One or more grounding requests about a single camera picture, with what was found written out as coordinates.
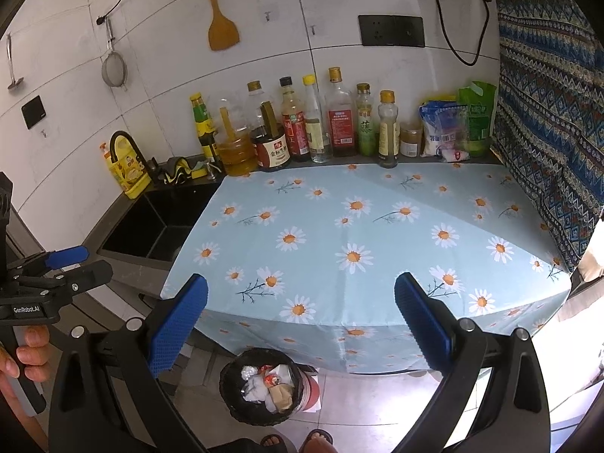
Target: hanging utensil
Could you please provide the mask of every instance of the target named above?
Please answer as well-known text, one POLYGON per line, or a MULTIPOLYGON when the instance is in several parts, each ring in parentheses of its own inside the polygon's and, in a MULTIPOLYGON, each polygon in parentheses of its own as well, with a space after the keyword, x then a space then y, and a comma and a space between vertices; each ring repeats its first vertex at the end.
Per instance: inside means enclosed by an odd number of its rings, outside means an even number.
POLYGON ((6 35, 6 54, 8 55, 8 71, 10 72, 10 85, 8 86, 8 90, 13 90, 18 87, 22 81, 23 77, 19 78, 19 80, 14 79, 14 70, 13 70, 13 40, 10 37, 10 34, 6 35))
POLYGON ((128 78, 128 66, 126 66, 122 55, 114 50, 113 41, 116 38, 113 35, 109 17, 105 18, 105 26, 107 28, 107 51, 109 51, 109 54, 103 62, 101 73, 104 82, 108 86, 121 87, 126 83, 126 79, 128 78))
POLYGON ((226 18, 218 6, 218 0, 210 0, 214 18, 208 30, 208 42, 212 51, 222 51, 239 42, 239 31, 234 22, 226 18))

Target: wooden spatula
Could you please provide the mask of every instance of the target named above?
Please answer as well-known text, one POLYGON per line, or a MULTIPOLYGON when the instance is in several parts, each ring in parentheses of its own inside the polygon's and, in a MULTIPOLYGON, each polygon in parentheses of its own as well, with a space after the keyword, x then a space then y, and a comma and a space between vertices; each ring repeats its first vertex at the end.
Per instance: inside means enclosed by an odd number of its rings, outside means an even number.
POLYGON ((214 18, 208 30, 208 42, 212 51, 228 49, 239 42, 239 31, 234 22, 226 18, 218 6, 218 0, 210 0, 214 18))

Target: blue gripper pad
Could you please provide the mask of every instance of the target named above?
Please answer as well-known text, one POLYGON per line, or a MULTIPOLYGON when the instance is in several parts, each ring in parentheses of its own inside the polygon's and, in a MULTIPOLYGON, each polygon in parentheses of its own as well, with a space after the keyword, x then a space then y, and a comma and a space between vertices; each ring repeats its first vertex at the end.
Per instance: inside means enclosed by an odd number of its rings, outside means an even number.
POLYGON ((394 300, 430 368, 448 374, 455 317, 442 301, 430 298, 408 272, 396 278, 394 300))
POLYGON ((173 366, 182 345, 208 303, 207 281, 199 274, 194 274, 174 299, 177 301, 170 313, 151 338, 147 363, 154 378, 173 366))
POLYGON ((61 269, 84 262, 88 258, 88 249, 82 245, 58 252, 50 252, 44 263, 48 269, 61 269))

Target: metal strainer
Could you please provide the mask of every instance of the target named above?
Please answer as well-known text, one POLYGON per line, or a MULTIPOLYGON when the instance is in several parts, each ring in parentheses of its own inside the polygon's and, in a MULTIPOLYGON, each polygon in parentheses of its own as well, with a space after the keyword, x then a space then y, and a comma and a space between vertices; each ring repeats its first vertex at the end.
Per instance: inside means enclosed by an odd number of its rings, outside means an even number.
POLYGON ((105 25, 107 26, 107 51, 109 51, 109 55, 103 62, 103 80, 110 87, 121 87, 128 78, 128 66, 126 66, 122 55, 114 50, 113 41, 115 37, 109 17, 105 19, 105 25))

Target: patterned fabric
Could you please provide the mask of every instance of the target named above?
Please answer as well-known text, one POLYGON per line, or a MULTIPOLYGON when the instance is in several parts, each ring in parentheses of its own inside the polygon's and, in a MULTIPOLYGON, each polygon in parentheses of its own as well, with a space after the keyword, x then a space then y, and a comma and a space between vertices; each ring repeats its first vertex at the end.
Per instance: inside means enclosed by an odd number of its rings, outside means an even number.
POLYGON ((494 146, 573 269, 604 205, 604 50, 574 0, 496 0, 494 146))
POLYGON ((335 371, 425 369, 394 302, 411 272, 457 317, 537 331, 570 278, 502 165, 334 165, 226 178, 162 290, 209 285, 197 329, 235 354, 273 347, 335 371))

